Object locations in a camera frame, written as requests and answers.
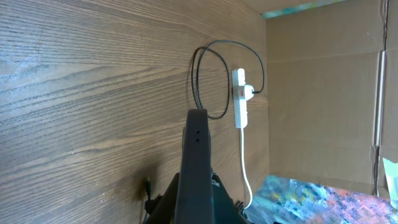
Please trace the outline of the Samsung Galaxy smartphone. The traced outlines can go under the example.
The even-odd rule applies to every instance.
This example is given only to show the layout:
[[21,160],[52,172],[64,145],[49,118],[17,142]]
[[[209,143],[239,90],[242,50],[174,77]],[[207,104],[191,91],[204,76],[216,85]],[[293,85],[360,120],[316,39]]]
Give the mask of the Samsung Galaxy smartphone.
[[211,146],[207,110],[188,111],[174,223],[213,223]]

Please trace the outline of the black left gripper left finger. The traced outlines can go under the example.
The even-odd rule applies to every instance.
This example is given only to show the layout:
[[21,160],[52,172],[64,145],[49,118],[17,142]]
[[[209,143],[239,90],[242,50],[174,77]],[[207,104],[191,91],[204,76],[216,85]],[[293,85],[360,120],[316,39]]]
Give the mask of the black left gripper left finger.
[[151,199],[150,181],[149,179],[145,181],[147,200],[144,204],[146,211],[144,224],[170,223],[172,221],[177,201],[179,176],[180,173],[176,173],[165,193],[154,199]]

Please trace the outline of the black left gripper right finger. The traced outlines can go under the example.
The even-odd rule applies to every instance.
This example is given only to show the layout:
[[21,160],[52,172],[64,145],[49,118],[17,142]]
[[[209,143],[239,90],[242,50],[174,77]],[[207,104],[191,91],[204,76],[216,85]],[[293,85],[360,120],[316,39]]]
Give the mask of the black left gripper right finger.
[[248,224],[243,215],[243,202],[237,201],[228,195],[221,179],[212,173],[213,203],[216,224]]

